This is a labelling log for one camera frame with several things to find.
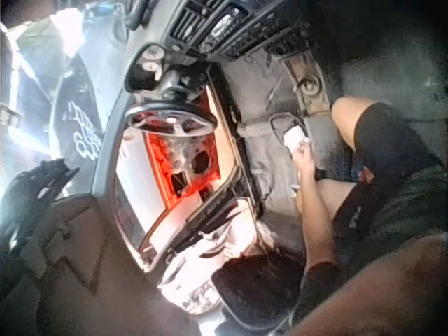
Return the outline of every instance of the black shorts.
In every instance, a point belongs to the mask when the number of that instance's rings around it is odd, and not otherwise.
[[[365,237],[375,213],[408,176],[442,165],[398,112],[383,103],[367,108],[356,124],[354,136],[356,153],[374,174],[374,180],[359,183],[335,215],[336,240],[345,246],[347,240]]]

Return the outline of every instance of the steering wheel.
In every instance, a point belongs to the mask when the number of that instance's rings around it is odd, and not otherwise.
[[[127,124],[148,133],[172,137],[199,137],[216,129],[216,117],[184,101],[150,101],[126,113]]]

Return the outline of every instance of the dashboard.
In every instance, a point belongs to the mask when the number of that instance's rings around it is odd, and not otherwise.
[[[304,0],[158,0],[130,31],[125,87],[151,91],[171,64],[232,62],[291,37],[297,45],[305,11]]]

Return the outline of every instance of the hand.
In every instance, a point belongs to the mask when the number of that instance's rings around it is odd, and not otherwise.
[[[300,143],[293,154],[293,159],[295,167],[300,172],[301,179],[314,178],[316,164],[314,163],[314,156],[309,140]]]

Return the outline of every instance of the gauge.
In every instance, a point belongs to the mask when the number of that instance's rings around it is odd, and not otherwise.
[[[142,56],[148,61],[159,61],[165,56],[165,50],[158,45],[150,45]]]
[[[157,62],[145,62],[141,65],[143,70],[149,72],[156,72],[159,69],[159,64]]]

